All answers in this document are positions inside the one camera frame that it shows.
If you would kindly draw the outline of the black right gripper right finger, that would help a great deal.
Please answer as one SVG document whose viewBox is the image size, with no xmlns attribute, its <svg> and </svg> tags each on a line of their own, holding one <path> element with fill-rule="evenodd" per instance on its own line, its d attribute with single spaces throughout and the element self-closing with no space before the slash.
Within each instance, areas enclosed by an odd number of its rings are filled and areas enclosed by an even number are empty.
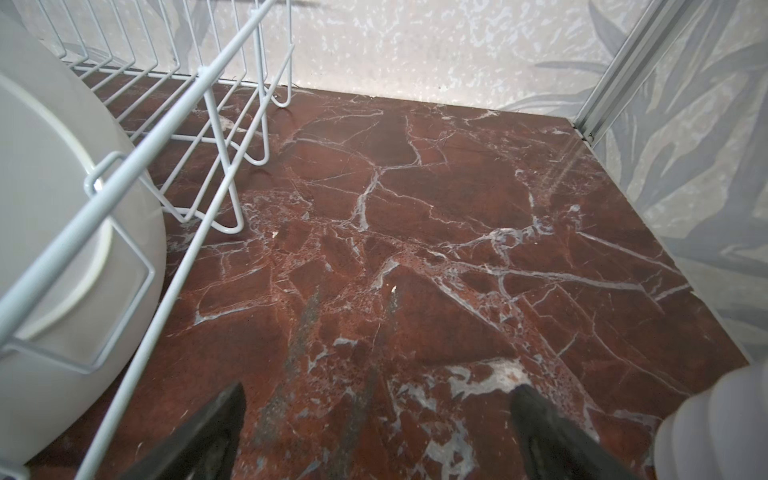
<svg viewBox="0 0 768 480">
<path fill-rule="evenodd" d="M 510 418 L 530 479 L 636 477 L 530 385 L 510 392 Z"/>
</svg>

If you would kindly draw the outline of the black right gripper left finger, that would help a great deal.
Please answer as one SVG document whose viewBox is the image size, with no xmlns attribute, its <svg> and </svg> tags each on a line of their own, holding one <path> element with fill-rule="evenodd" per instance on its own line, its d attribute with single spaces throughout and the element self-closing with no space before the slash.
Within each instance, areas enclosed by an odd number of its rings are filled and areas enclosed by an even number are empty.
<svg viewBox="0 0 768 480">
<path fill-rule="evenodd" d="M 240 382 L 218 393 L 120 475 L 122 479 L 229 479 L 246 412 Z"/>
</svg>

